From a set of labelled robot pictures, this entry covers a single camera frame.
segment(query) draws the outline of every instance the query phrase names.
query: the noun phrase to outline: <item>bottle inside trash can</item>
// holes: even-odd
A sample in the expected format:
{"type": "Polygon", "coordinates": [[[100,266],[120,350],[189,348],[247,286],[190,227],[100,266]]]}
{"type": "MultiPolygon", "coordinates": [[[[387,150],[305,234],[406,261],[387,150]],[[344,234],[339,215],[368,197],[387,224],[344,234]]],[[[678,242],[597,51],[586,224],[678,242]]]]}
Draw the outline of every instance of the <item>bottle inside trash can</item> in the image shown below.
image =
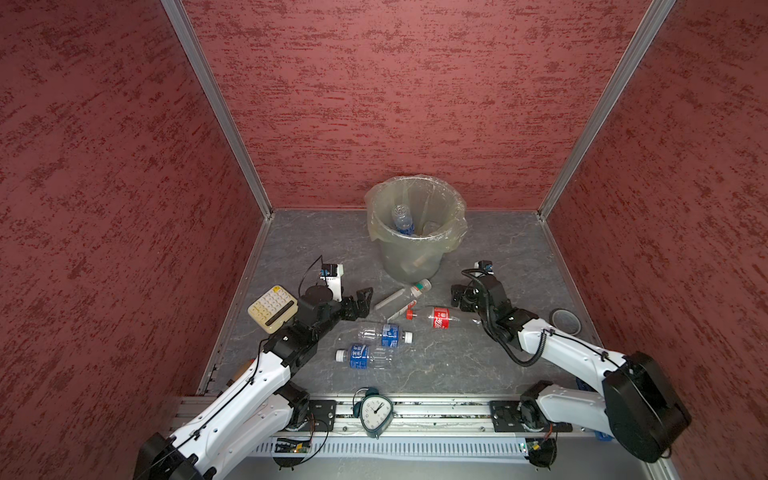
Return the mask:
{"type": "Polygon", "coordinates": [[[480,315],[473,312],[462,312],[457,308],[448,308],[447,306],[425,306],[421,309],[408,309],[406,311],[407,320],[427,320],[432,324],[432,328],[447,329],[456,327],[479,328],[480,315]]]}
{"type": "Polygon", "coordinates": [[[358,370],[383,370],[392,365],[395,350],[384,346],[352,345],[336,351],[337,362],[349,362],[349,367],[358,370]]]}
{"type": "Polygon", "coordinates": [[[356,322],[360,324],[357,338],[372,345],[396,347],[403,343],[413,343],[413,333],[403,332],[394,323],[356,322]]]}
{"type": "Polygon", "coordinates": [[[398,204],[392,207],[392,221],[395,222],[395,228],[403,235],[413,236],[413,217],[411,208],[406,204],[398,204]]]}
{"type": "Polygon", "coordinates": [[[413,308],[418,299],[424,292],[430,291],[432,284],[424,279],[410,288],[401,288],[392,295],[378,302],[371,311],[369,319],[374,322],[389,323],[401,316],[407,309],[413,308]]]}

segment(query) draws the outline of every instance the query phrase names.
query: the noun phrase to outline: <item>clear plastic bag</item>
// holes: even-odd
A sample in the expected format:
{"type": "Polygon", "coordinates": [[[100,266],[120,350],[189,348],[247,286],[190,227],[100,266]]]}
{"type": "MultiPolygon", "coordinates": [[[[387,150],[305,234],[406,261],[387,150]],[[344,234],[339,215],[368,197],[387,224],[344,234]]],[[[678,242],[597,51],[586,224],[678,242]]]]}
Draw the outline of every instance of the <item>clear plastic bag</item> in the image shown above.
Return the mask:
{"type": "Polygon", "coordinates": [[[390,178],[369,190],[365,199],[368,233],[371,240],[379,240],[384,270],[395,280],[415,283],[433,276],[442,255],[456,250],[467,233],[466,202],[438,178],[390,178]],[[410,207],[414,236],[395,229],[392,207],[396,204],[410,207]]]}

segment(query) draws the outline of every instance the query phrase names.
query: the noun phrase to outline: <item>blue label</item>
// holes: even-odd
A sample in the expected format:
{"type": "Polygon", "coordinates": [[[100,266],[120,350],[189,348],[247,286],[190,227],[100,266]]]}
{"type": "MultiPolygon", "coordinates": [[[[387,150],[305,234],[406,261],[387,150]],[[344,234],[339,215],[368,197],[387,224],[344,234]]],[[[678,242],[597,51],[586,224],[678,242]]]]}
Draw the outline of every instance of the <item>blue label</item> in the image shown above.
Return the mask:
{"type": "Polygon", "coordinates": [[[411,226],[410,226],[410,227],[408,227],[408,228],[406,228],[405,230],[400,230],[400,229],[397,229],[397,231],[399,231],[399,232],[400,232],[400,233],[402,233],[403,235],[412,236],[412,235],[413,235],[413,233],[415,232],[415,228],[414,228],[414,226],[413,226],[413,223],[411,223],[411,226]]]}
{"type": "Polygon", "coordinates": [[[382,346],[397,346],[398,338],[400,338],[400,328],[397,325],[382,327],[382,346]]]}
{"type": "Polygon", "coordinates": [[[354,369],[365,370],[368,368],[368,346],[352,345],[349,351],[349,366],[354,369]]]}

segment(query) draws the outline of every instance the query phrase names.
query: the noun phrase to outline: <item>bottle with blue label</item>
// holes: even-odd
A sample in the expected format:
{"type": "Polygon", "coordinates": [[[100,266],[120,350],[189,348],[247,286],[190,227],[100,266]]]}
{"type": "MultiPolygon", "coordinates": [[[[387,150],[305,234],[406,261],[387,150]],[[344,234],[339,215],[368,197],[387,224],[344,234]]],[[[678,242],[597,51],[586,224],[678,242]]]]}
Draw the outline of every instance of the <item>bottle with blue label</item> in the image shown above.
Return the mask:
{"type": "Polygon", "coordinates": [[[403,235],[413,237],[415,229],[413,228],[413,217],[411,208],[406,204],[398,204],[392,207],[392,221],[395,222],[395,228],[403,235]]]}
{"type": "Polygon", "coordinates": [[[403,343],[413,343],[413,333],[403,332],[394,323],[357,322],[360,330],[357,338],[361,343],[394,348],[403,343]]]}
{"type": "Polygon", "coordinates": [[[347,350],[336,351],[336,361],[349,362],[351,369],[383,370],[392,365],[394,349],[385,346],[352,345],[347,350]]]}

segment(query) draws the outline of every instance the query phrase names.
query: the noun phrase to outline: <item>textured red wall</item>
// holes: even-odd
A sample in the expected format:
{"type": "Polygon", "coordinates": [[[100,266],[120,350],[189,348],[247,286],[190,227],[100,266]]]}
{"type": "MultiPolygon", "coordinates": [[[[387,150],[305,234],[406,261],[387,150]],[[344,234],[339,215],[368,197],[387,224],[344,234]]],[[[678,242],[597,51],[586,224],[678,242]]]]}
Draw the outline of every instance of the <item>textured red wall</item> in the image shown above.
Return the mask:
{"type": "Polygon", "coordinates": [[[0,6],[3,478],[128,478],[259,213],[160,2],[0,6]]]}
{"type": "Polygon", "coordinates": [[[424,173],[535,210],[649,1],[184,4],[276,207],[424,173]]]}
{"type": "Polygon", "coordinates": [[[678,0],[550,217],[607,346],[690,408],[685,478],[768,475],[768,4],[678,0]]]}

